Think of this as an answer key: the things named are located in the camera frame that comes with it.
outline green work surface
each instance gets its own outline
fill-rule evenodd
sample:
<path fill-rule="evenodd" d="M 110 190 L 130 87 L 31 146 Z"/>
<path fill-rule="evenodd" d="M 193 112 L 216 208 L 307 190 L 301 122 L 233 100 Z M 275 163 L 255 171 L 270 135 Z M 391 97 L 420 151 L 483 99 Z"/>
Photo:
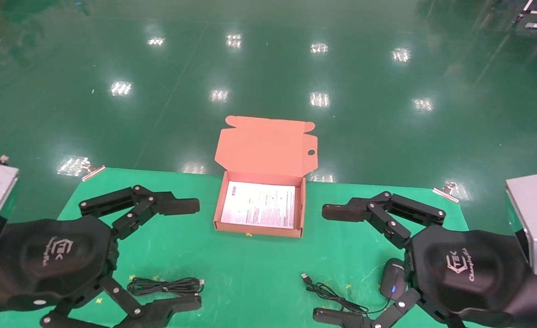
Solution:
<path fill-rule="evenodd" d="M 77 204 L 82 200 L 132 185 L 152 191 L 170 190 L 178 198 L 197 197 L 201 204 L 197 214 L 156 216 L 133 236 L 120 241 L 114 278 L 122 285 L 132 276 L 205 279 L 202 308 L 178 313 L 170 324 L 202 328 L 325 328 L 313 321 L 312 309 L 338 306 L 306 292 L 300 277 L 303 272 L 351 301 L 372 310 L 383 307 L 386 301 L 378 292 L 383 266 L 391 257 L 403 258 L 403 251 L 395 249 L 369 224 L 324 220 L 323 204 L 345 204 L 351 197 L 371 197 L 388 190 L 445 210 L 446 228 L 468 230 L 460 206 L 429 189 L 312 182 L 307 184 L 302 238 L 218 232 L 212 218 L 220 184 L 221 178 L 216 176 L 107 169 L 80 184 L 58 219 L 79 217 Z M 120 213 L 106 216 L 104 221 L 111 224 L 118 216 Z M 420 230 L 412 222 L 400 221 L 412 232 Z M 170 296 L 158 294 L 138 300 L 147 303 Z M 0 328 L 36 328 L 48 311 L 0 313 Z M 124 313 L 102 293 L 71 316 L 111 327 L 123 319 Z M 443 325 L 415 307 L 394 327 Z"/>

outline usb connector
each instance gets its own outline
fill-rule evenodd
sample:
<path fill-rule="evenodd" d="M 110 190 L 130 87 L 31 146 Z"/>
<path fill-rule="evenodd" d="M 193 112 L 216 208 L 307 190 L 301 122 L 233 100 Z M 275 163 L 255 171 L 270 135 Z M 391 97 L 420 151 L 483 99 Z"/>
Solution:
<path fill-rule="evenodd" d="M 303 282 L 305 283 L 305 285 L 307 285 L 307 286 L 312 285 L 312 280 L 310 279 L 309 276 L 307 276 L 306 273 L 303 273 L 303 274 L 301 275 L 301 278 L 303 278 Z"/>

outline black robotic finger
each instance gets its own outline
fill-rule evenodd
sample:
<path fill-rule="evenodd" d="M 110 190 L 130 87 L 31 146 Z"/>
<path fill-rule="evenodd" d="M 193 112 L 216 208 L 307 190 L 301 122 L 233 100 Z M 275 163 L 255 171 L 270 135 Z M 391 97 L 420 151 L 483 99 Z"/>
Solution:
<path fill-rule="evenodd" d="M 112 298 L 131 318 L 138 318 L 143 315 L 141 305 L 125 289 L 112 278 L 105 276 L 98 281 L 106 294 Z"/>
<path fill-rule="evenodd" d="M 411 288 L 402 294 L 394 304 L 385 309 L 379 317 L 372 322 L 372 327 L 390 328 L 398 320 L 410 311 L 418 301 L 420 301 L 420 293 L 416 289 Z"/>
<path fill-rule="evenodd" d="M 125 188 L 81 201 L 78 207 L 83 216 L 92 214 L 99 218 L 135 206 L 133 196 L 135 196 L 133 189 Z"/>
<path fill-rule="evenodd" d="M 143 199 L 129 212 L 116 219 L 113 222 L 113 236 L 121 240 L 126 239 L 140 226 L 146 224 L 155 214 L 152 209 L 153 204 L 154 197 Z"/>
<path fill-rule="evenodd" d="M 325 204 L 321 214 L 327 220 L 346 222 L 364 222 L 372 218 L 368 210 L 368 203 L 383 204 L 392 197 L 389 191 L 384 191 L 370 199 L 353 197 L 345 205 Z"/>
<path fill-rule="evenodd" d="M 312 311 L 316 322 L 334 324 L 341 328 L 370 328 L 371 320 L 357 313 L 336 311 L 317 307 Z"/>
<path fill-rule="evenodd" d="M 464 322 L 458 316 L 447 319 L 447 328 L 466 328 Z"/>
<path fill-rule="evenodd" d="M 392 195 L 391 199 L 384 204 L 384 209 L 390 214 L 423 226 L 442 226 L 446 216 L 444 210 L 400 195 Z"/>
<path fill-rule="evenodd" d="M 383 205 L 368 203 L 368 209 L 372 213 L 370 224 L 388 239 L 398 249 L 403 249 L 410 241 L 410 231 L 400 222 L 385 212 Z"/>
<path fill-rule="evenodd" d="M 108 328 L 90 322 L 80 321 L 67 316 L 50 311 L 46 316 L 41 318 L 40 326 L 42 328 Z"/>
<path fill-rule="evenodd" d="M 175 313 L 195 311 L 201 308 L 200 296 L 184 296 L 159 299 L 143 305 L 143 315 L 134 319 L 127 316 L 113 328 L 164 328 Z"/>
<path fill-rule="evenodd" d="M 199 212 L 198 199 L 177 199 L 171 191 L 155 193 L 154 209 L 163 215 L 194 214 Z"/>

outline floor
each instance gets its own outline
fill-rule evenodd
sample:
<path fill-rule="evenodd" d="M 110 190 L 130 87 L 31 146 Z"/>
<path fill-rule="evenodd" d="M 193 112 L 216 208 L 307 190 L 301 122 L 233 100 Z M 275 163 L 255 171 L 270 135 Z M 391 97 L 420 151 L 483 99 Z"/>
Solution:
<path fill-rule="evenodd" d="M 470 227 L 506 233 L 505 179 L 537 174 L 537 16 L 510 26 L 523 4 L 0 0 L 12 220 L 58 216 L 80 183 L 56 174 L 68 158 L 222 174 L 219 130 L 243 115 L 316 123 L 311 180 L 454 181 Z"/>

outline mouse cable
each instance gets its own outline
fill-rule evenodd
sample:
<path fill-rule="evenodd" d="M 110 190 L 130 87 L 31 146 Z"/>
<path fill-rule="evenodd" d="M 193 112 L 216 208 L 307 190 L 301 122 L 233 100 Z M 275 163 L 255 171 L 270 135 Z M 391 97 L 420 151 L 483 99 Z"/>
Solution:
<path fill-rule="evenodd" d="M 341 309 L 339 311 L 344 311 L 345 309 L 347 309 L 348 312 L 368 316 L 372 313 L 382 312 L 389 305 L 389 299 L 388 299 L 383 308 L 381 308 L 380 310 L 376 310 L 376 311 L 370 311 L 370 309 L 368 307 L 364 307 L 364 305 L 353 303 L 351 301 L 348 301 L 344 297 L 337 295 L 337 293 L 335 293 L 335 291 L 333 291 L 331 287 L 323 284 L 322 282 L 313 284 L 310 277 L 304 273 L 301 275 L 301 277 L 303 278 L 303 282 L 307 286 L 308 291 L 316 293 L 316 295 L 322 299 L 339 303 L 341 305 Z"/>

